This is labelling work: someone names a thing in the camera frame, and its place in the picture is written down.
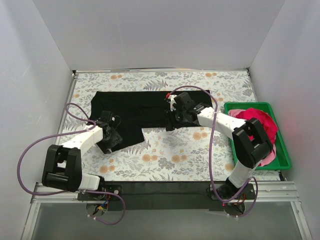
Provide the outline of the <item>black t shirt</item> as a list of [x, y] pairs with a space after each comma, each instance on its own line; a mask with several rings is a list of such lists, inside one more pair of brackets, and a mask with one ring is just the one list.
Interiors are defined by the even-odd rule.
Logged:
[[113, 129], [118, 136], [113, 140], [97, 143], [104, 154], [109, 154], [145, 141], [143, 128], [195, 127], [192, 122], [169, 123], [175, 115], [170, 113], [170, 104], [165, 100], [165, 91], [96, 92], [91, 100], [91, 120], [104, 118], [106, 112], [117, 117]]

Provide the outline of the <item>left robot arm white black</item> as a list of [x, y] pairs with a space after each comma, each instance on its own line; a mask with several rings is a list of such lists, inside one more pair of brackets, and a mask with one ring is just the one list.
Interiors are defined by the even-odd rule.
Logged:
[[94, 145], [104, 154], [110, 154], [112, 148], [119, 145], [123, 138], [116, 131], [116, 116], [110, 111], [102, 111], [95, 120], [96, 126], [77, 134], [62, 145], [51, 145], [46, 154], [42, 174], [42, 184], [68, 192], [89, 191], [95, 200], [106, 196], [104, 178], [83, 173], [82, 157]]

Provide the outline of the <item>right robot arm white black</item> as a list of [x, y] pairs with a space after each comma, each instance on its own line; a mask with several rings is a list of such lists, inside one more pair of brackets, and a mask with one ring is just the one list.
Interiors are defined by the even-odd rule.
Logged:
[[243, 195], [249, 177], [273, 150], [273, 144], [261, 122], [256, 118], [245, 120], [217, 112], [206, 103], [197, 104], [186, 91], [179, 95], [169, 93], [166, 101], [170, 103], [170, 110], [166, 112], [167, 131], [190, 123], [211, 128], [233, 141], [237, 163], [219, 191], [225, 190], [232, 199]]

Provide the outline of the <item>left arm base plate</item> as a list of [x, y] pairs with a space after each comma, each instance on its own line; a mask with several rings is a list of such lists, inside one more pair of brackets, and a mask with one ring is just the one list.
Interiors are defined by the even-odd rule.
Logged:
[[123, 187], [120, 184], [108, 184], [96, 191], [83, 190], [77, 195], [78, 201], [119, 201]]

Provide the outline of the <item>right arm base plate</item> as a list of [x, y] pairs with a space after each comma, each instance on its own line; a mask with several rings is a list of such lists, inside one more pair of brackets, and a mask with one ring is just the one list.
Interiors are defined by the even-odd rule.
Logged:
[[223, 183], [216, 186], [216, 192], [218, 196], [224, 201], [235, 196], [230, 202], [234, 204], [242, 204], [246, 200], [254, 200], [256, 198], [256, 192], [254, 185], [247, 183], [241, 192], [237, 193], [240, 188], [234, 188], [231, 183]]

